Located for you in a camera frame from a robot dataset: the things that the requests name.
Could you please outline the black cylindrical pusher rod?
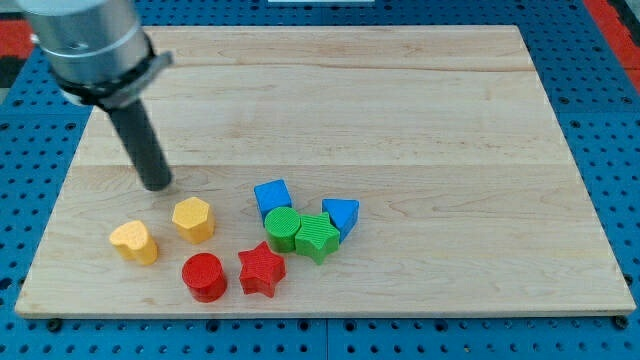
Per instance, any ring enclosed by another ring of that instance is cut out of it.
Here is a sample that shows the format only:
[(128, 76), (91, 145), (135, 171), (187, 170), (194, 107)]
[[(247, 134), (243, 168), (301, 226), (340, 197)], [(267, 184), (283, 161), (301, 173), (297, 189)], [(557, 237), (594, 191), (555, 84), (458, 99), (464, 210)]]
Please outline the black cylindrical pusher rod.
[(172, 172), (141, 100), (109, 109), (109, 118), (146, 190), (160, 191)]

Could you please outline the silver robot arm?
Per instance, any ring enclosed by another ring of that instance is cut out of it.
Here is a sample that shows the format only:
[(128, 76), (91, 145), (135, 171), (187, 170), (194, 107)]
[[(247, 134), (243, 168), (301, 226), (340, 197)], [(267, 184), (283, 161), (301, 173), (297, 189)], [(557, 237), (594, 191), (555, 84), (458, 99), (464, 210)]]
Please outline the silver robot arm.
[(63, 95), (110, 118), (145, 189), (159, 191), (172, 173), (141, 93), (173, 64), (158, 54), (128, 0), (17, 0), (32, 41), (50, 63)]

